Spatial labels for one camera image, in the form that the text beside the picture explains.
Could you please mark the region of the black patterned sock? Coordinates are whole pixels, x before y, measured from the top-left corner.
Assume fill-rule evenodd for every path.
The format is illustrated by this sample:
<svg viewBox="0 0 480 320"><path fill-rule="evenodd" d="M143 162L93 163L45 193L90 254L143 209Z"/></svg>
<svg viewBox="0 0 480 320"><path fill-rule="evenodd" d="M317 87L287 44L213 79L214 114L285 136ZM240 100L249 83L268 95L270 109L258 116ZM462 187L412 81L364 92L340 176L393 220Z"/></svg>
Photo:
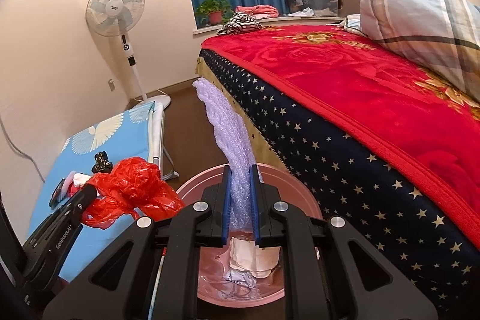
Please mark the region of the black patterned sock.
<svg viewBox="0 0 480 320"><path fill-rule="evenodd" d="M94 165L91 169L93 174L97 173L106 173L110 174L113 169L112 162L109 161L107 153L105 151L100 151L94 156Z"/></svg>

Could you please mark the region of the red plastic bag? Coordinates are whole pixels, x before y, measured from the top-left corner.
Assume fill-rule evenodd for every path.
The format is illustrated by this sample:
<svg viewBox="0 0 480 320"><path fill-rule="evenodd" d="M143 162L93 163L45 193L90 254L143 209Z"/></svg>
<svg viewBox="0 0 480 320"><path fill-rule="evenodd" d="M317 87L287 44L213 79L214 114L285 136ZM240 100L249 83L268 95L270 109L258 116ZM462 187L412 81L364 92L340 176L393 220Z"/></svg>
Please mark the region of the red plastic bag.
<svg viewBox="0 0 480 320"><path fill-rule="evenodd" d="M88 227L107 229L128 214L141 214L158 222L174 217L185 203L161 179L160 169L141 157L129 157L116 163L110 173L96 173L88 181L97 190L82 215Z"/></svg>

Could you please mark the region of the potted green plant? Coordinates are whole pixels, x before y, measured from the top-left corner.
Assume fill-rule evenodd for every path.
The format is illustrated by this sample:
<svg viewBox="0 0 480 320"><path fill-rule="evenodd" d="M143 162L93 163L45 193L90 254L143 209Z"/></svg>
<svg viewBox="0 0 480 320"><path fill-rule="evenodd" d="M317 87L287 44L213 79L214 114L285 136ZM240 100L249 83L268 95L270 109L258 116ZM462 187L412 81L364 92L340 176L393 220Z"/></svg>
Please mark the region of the potted green plant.
<svg viewBox="0 0 480 320"><path fill-rule="evenodd" d="M204 0L194 14L200 26L215 26L228 21L233 9L228 0Z"/></svg>

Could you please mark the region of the black red snack wrapper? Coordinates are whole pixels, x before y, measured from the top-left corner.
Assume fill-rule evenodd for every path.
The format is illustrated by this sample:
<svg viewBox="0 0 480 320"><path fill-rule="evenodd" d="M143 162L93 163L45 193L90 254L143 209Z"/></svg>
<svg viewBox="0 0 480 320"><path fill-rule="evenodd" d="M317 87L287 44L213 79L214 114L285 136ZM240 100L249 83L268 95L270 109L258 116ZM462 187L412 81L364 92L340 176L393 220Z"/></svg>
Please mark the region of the black red snack wrapper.
<svg viewBox="0 0 480 320"><path fill-rule="evenodd" d="M59 181L49 199L49 208L55 209L64 199L68 197L69 186L70 182L66 178L63 178Z"/></svg>

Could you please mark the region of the crumpled paper trash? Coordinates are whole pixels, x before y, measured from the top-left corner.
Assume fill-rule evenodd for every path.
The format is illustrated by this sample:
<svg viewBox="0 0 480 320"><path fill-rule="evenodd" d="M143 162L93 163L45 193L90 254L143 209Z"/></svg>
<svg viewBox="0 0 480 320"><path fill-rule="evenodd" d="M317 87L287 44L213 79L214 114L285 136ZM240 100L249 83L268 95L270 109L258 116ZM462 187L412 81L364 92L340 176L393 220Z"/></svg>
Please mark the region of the crumpled paper trash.
<svg viewBox="0 0 480 320"><path fill-rule="evenodd" d="M224 279L253 288L272 274L280 261L280 247L261 248L247 237L233 237L229 242L228 266Z"/></svg>

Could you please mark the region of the pink folded cloth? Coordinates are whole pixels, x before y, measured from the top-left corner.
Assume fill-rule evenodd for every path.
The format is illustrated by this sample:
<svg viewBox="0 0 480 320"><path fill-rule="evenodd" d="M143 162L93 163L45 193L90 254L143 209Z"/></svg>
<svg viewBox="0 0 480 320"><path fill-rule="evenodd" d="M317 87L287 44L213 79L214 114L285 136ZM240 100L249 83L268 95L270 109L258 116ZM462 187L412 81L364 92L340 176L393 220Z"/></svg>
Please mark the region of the pink folded cloth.
<svg viewBox="0 0 480 320"><path fill-rule="evenodd" d="M278 9L271 5L255 5L251 7L237 6L235 11L246 15L252 15L256 19L270 19L279 16Z"/></svg>

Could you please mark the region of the red floral blanket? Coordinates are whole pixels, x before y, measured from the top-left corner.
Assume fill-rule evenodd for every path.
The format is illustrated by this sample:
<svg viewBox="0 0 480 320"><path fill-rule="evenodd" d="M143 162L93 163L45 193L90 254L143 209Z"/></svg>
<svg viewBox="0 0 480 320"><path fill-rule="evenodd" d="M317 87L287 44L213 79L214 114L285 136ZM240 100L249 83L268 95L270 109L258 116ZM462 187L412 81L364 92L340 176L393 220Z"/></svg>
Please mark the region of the red floral blanket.
<svg viewBox="0 0 480 320"><path fill-rule="evenodd" d="M268 27L209 49L348 132L479 244L479 106L337 26Z"/></svg>

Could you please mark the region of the zebra striped cloth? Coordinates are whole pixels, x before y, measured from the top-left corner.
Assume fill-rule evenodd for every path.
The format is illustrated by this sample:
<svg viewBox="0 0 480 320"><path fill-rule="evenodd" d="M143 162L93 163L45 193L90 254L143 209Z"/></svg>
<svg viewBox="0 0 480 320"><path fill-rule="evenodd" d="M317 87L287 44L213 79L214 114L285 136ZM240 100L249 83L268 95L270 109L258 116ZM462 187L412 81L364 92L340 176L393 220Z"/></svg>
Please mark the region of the zebra striped cloth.
<svg viewBox="0 0 480 320"><path fill-rule="evenodd" d="M235 12L232 17L216 32L218 36L239 35L262 30L263 26L253 15Z"/></svg>

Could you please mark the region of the plaid pillow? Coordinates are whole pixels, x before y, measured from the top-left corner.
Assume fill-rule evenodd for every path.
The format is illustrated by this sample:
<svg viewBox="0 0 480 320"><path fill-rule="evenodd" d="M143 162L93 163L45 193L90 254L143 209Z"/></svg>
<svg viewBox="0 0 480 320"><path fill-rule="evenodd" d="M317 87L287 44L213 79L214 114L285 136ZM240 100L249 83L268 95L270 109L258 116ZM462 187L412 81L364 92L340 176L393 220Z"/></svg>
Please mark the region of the plaid pillow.
<svg viewBox="0 0 480 320"><path fill-rule="evenodd" d="M360 0L363 34L479 99L479 6L468 0Z"/></svg>

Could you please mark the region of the navy star bed sheet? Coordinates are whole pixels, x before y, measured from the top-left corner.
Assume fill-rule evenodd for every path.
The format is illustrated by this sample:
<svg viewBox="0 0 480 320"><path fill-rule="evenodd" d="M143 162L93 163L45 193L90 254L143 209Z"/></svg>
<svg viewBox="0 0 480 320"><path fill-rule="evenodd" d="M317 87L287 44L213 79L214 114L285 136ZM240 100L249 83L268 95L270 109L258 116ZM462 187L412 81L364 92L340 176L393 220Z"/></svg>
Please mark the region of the navy star bed sheet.
<svg viewBox="0 0 480 320"><path fill-rule="evenodd" d="M479 250L423 190L258 76L209 49L200 55L325 217L346 218L441 319L479 317Z"/></svg>

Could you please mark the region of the pink plastic basin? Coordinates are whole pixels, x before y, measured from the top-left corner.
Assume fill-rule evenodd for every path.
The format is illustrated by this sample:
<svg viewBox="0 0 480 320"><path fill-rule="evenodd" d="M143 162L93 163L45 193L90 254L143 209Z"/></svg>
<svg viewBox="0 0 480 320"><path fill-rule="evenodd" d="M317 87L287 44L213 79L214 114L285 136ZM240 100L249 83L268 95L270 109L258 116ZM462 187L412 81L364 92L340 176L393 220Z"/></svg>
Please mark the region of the pink plastic basin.
<svg viewBox="0 0 480 320"><path fill-rule="evenodd" d="M284 202L321 219L320 207L308 188L290 173L259 163L261 181L277 188ZM261 250L247 232L230 232L223 248L202 248L198 298L214 305L250 308L284 296L281 249Z"/></svg>

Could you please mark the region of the white bubble wrap sheet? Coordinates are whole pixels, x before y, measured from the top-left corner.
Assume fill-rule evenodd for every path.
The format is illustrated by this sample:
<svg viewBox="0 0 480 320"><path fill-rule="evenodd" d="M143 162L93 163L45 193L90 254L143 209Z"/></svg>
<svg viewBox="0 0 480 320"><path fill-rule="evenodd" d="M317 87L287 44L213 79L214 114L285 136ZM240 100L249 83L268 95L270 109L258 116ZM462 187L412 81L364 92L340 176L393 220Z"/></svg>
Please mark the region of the white bubble wrap sheet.
<svg viewBox="0 0 480 320"><path fill-rule="evenodd" d="M214 84L204 78L193 82L198 99L205 105L219 149L232 173L229 227L252 232L250 168L256 164L247 128L242 117Z"/></svg>

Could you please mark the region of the white standing fan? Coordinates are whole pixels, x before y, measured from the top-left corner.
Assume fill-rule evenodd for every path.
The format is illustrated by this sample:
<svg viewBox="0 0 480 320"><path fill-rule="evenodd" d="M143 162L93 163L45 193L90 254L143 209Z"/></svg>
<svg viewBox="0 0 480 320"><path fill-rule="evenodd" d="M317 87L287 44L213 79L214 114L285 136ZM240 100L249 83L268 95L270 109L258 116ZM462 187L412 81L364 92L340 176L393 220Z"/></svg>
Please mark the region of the white standing fan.
<svg viewBox="0 0 480 320"><path fill-rule="evenodd" d="M90 30L102 37L119 37L122 53L134 74L134 79L143 101L154 101L164 109L171 104L168 94L160 93L148 97L143 88L138 70L134 48L129 40L128 32L139 22L143 15L145 0L89 0L86 6L85 20Z"/></svg>

